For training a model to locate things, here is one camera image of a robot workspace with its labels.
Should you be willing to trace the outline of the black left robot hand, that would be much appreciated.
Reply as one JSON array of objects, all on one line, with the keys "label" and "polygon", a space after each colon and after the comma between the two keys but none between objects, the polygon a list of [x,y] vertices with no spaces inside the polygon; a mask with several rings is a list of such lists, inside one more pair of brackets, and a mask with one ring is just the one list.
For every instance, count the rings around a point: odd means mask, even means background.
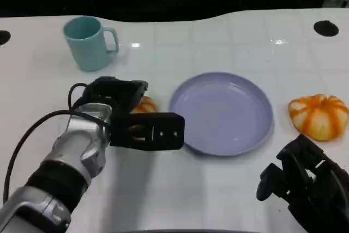
[{"label": "black left robot hand", "polygon": [[74,103],[74,107],[99,103],[110,106],[117,113],[130,113],[136,108],[147,89],[147,81],[126,81],[102,76],[87,85],[82,96]]}]

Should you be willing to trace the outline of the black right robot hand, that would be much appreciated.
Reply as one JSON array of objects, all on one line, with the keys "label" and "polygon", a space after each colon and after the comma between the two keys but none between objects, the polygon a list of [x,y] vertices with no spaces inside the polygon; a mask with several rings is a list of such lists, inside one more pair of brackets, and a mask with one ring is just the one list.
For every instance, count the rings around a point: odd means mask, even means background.
[{"label": "black right robot hand", "polygon": [[277,159],[282,168],[271,163],[260,174],[257,200],[284,199],[307,232],[348,232],[348,173],[303,134]]}]

